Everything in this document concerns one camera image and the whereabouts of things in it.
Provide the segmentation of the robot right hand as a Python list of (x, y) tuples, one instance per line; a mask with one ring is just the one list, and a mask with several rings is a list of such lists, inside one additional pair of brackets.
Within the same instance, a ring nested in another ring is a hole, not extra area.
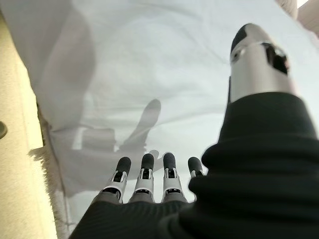
[(128, 203), (123, 157), (71, 234), (73, 239), (316, 239), (319, 139), (289, 76), (286, 54), (258, 25), (242, 26), (230, 52), (228, 102), (218, 142), (191, 157), (189, 203), (175, 157), (163, 156), (154, 201), (154, 157), (142, 157)]

